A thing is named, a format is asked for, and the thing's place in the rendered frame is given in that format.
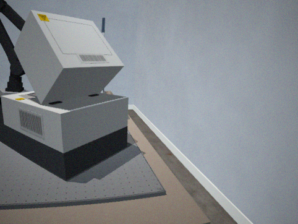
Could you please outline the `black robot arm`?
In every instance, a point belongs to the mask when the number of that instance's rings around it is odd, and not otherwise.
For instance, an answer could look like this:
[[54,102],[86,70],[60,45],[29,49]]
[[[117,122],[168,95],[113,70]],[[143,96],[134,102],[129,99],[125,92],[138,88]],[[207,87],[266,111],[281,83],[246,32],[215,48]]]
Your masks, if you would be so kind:
[[[4,14],[20,31],[24,26],[24,19],[18,15],[18,13],[11,8],[5,2],[5,0],[0,0],[0,12]],[[6,29],[4,28],[1,19],[0,19],[0,43],[8,57],[8,60],[11,64],[10,66],[10,76],[9,81],[7,82],[6,92],[22,92],[24,90],[22,75],[25,74],[21,63],[14,51],[14,45],[9,38]]]

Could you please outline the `white benchtop lab instrument with lid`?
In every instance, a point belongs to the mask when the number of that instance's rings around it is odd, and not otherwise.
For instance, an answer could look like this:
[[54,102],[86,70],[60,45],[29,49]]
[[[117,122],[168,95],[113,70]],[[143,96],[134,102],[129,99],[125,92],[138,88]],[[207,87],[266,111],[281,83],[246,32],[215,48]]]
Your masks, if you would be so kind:
[[34,91],[0,97],[1,142],[65,180],[127,147],[129,97],[100,93],[124,65],[93,21],[31,10],[14,51]]

